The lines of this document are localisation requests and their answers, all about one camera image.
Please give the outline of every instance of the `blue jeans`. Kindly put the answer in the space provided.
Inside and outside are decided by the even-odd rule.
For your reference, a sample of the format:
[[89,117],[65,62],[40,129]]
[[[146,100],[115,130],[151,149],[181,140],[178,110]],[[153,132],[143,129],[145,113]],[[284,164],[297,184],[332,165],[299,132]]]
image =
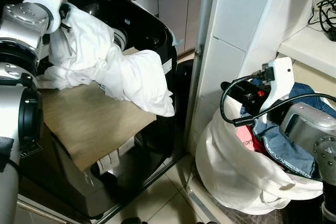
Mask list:
[[[312,88],[308,85],[295,83],[289,97],[313,92]],[[294,103],[297,102],[304,102],[336,118],[336,111],[322,102],[319,97],[301,98],[294,101]],[[241,115],[247,115],[243,108]],[[282,135],[279,125],[271,122],[264,124],[261,120],[255,120],[253,132],[255,136],[264,143],[269,155],[277,162],[283,164],[289,171],[306,178],[320,179],[314,157],[285,135]]]

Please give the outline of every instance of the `white cloth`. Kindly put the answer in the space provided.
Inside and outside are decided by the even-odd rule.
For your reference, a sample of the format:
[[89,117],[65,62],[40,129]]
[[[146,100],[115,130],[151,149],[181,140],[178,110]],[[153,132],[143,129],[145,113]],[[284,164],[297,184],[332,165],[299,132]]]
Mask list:
[[[241,104],[227,97],[228,118],[240,115]],[[322,182],[285,173],[261,153],[247,149],[219,110],[200,137],[196,165],[207,190],[222,205],[251,215],[284,208],[292,199],[322,194]]]
[[54,66],[38,76],[39,88],[71,88],[94,80],[110,97],[132,101],[157,115],[174,115],[172,93],[156,52],[124,56],[113,43],[112,28],[71,4],[63,23],[71,30],[58,29],[50,35],[49,60]]

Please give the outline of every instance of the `floor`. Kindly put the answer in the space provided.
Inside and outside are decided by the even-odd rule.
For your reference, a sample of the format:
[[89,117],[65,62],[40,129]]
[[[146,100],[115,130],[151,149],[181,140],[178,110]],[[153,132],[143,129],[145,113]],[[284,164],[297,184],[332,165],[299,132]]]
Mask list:
[[130,217],[139,217],[149,224],[209,222],[207,215],[183,188],[190,174],[192,161],[190,156],[181,159],[107,224],[120,224]]

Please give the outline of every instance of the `label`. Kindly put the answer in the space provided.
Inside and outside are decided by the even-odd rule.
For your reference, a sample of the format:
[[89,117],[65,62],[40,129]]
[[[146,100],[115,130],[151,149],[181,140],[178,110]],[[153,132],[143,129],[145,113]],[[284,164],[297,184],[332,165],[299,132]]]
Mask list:
[[34,143],[32,145],[30,145],[28,148],[25,148],[22,152],[21,152],[21,158],[24,157],[28,157],[34,153],[37,153],[39,151],[42,151],[42,147],[39,146],[38,144]]
[[172,70],[172,59],[167,61],[165,64],[162,65],[164,74],[167,74],[170,70]]

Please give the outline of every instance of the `white laundry bag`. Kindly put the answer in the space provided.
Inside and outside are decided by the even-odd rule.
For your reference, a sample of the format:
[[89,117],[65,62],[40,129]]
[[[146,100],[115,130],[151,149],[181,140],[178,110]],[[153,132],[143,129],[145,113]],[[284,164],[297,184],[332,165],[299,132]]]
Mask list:
[[[225,114],[240,116],[242,104],[227,97]],[[286,173],[274,161],[249,150],[236,135],[237,128],[217,110],[200,137],[196,166],[206,189],[223,206],[250,215],[264,215],[322,194],[322,182]]]

